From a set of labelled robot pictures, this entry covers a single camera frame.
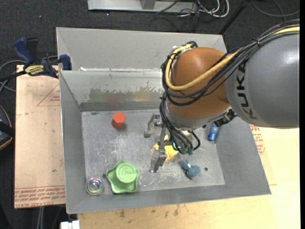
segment blue plug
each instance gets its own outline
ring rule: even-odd
[[[210,133],[208,135],[208,140],[209,141],[215,141],[216,137],[217,137],[217,134],[218,134],[218,131],[219,131],[219,127],[217,125],[215,125],[214,122],[212,122],[211,128],[210,128]]]

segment orange object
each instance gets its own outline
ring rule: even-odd
[[[116,129],[122,128],[124,125],[125,118],[126,116],[122,112],[115,113],[111,122],[112,126]]]

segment clamp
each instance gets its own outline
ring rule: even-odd
[[[58,60],[52,62],[48,56],[46,59],[40,60],[37,56],[37,45],[37,38],[26,39],[22,37],[14,42],[13,50],[26,62],[23,66],[23,73],[30,76],[46,75],[58,78],[58,71],[52,66],[54,63],[62,64],[60,70],[72,69],[70,58],[66,54],[60,55]]]

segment blue clamp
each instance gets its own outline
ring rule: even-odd
[[[63,70],[71,70],[72,64],[68,55],[63,54],[59,57],[59,60],[50,62],[49,58],[38,61],[37,57],[33,57],[33,54],[37,54],[37,43],[32,43],[31,45],[33,48],[29,50],[27,48],[27,42],[25,37],[17,39],[13,44],[13,50],[16,54],[25,60],[25,64],[23,66],[23,70],[30,76],[39,76],[39,75],[46,75],[54,78],[58,78],[58,71],[52,67],[54,63],[62,63]]]
[[[201,169],[199,166],[192,166],[189,164],[188,160],[185,160],[181,163],[182,169],[184,173],[187,175],[189,179],[193,179],[194,177],[198,176],[201,172]]]

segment cardboard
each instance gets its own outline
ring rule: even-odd
[[[65,204],[59,80],[16,81],[15,208]]]

